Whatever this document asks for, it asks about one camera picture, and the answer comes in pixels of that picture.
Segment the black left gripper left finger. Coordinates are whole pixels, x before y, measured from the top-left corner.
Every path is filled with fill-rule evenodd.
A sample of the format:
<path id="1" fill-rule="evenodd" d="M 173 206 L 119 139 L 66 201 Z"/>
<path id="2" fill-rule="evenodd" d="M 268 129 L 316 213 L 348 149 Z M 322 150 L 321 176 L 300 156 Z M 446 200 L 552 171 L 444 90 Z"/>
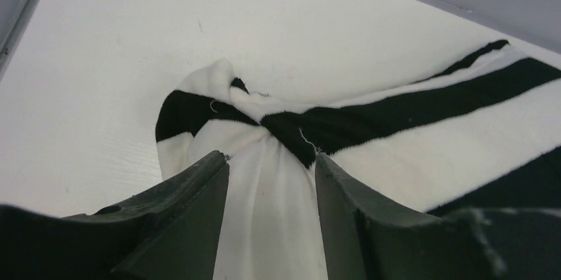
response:
<path id="1" fill-rule="evenodd" d="M 228 190 L 227 157 L 95 214 L 55 218 L 1 206 L 2 279 L 211 279 Z"/>

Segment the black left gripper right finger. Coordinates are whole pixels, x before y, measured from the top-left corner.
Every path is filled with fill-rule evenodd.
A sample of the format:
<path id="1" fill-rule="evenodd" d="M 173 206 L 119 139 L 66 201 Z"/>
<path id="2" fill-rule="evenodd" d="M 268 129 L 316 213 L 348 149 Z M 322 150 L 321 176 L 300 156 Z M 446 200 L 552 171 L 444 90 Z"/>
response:
<path id="1" fill-rule="evenodd" d="M 437 217 L 351 177 L 325 154 L 316 193 L 330 279 L 559 279 L 560 210 L 467 208 Z"/>

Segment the black white striped pillowcase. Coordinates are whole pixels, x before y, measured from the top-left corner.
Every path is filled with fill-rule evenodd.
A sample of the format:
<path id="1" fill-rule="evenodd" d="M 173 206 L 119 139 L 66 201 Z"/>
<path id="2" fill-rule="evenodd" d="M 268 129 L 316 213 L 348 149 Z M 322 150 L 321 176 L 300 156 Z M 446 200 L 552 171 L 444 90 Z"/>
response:
<path id="1" fill-rule="evenodd" d="M 155 139 L 164 179 L 230 157 L 215 279 L 326 279 L 319 153 L 437 216 L 559 207 L 560 70 L 498 40 L 426 79 L 314 107 L 248 91 L 222 60 L 167 96 Z"/>

